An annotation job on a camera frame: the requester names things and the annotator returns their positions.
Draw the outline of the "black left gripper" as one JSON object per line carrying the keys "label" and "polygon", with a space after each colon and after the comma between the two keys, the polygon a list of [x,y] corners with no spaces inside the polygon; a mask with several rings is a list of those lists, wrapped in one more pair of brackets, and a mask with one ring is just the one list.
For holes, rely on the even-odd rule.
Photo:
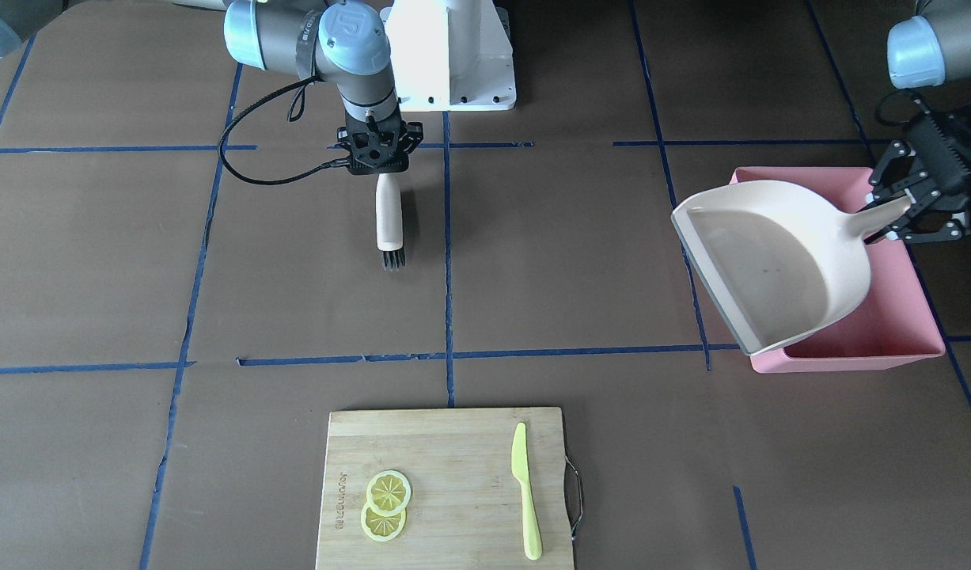
{"label": "black left gripper", "polygon": [[971,107],[922,112],[909,120],[870,174],[859,213],[902,197],[911,206],[865,243],[908,245],[960,241],[971,235]]}

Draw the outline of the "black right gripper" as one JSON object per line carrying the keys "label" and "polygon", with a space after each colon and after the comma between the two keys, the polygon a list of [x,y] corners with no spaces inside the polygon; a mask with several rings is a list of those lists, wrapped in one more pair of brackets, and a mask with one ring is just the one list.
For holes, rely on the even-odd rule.
{"label": "black right gripper", "polygon": [[377,176],[404,173],[409,156],[424,140],[423,123],[406,122],[399,115],[383,120],[357,120],[345,116],[337,131],[337,142],[347,152],[345,158],[331,162],[344,167],[352,176]]}

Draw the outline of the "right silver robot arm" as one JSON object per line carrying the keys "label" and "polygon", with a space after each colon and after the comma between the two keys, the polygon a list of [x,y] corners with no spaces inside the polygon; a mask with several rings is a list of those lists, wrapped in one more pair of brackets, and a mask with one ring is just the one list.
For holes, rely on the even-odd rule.
{"label": "right silver robot arm", "polygon": [[184,1],[188,10],[218,12],[231,57],[242,65],[294,76],[232,118],[218,141],[225,154],[232,130],[250,112],[292,93],[287,119],[305,111],[305,91],[314,84],[338,89],[345,124],[337,143],[345,158],[317,166],[343,167],[354,176],[402,173],[423,141],[423,125],[402,118],[391,47],[379,13],[361,1]]}

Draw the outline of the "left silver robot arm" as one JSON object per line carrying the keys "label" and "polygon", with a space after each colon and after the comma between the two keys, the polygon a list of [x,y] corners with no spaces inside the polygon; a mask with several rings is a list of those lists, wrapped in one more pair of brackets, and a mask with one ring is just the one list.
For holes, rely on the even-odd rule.
{"label": "left silver robot arm", "polygon": [[920,88],[971,77],[971,1],[955,8],[917,2],[912,17],[888,32],[886,51],[893,95],[908,98],[918,112],[895,122],[902,135],[888,144],[869,177],[867,206],[901,196],[912,204],[867,242],[960,241],[971,234],[971,102],[941,111]]}

